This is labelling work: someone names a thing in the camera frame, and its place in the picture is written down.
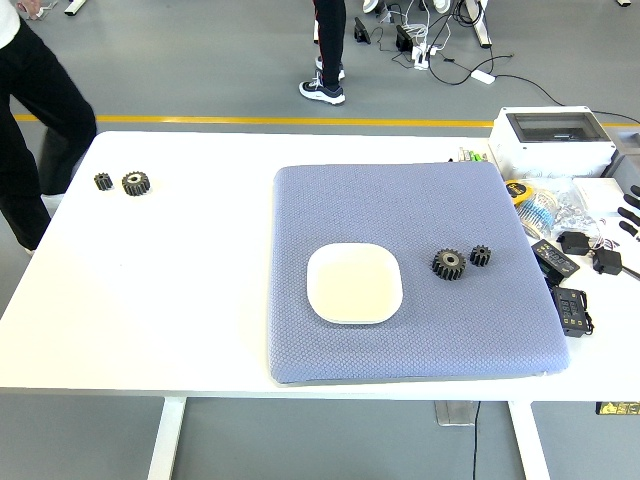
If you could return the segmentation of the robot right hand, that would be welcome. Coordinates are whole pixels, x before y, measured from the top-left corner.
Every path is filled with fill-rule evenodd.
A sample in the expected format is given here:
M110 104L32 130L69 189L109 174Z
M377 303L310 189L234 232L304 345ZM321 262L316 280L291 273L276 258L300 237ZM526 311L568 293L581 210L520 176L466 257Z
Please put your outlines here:
M632 185L630 187L631 193L625 193L623 200L626 203L625 206L617 209L618 214L622 217L619 221L619 227L631 235L636 241L639 240L639 195L640 188L638 185Z

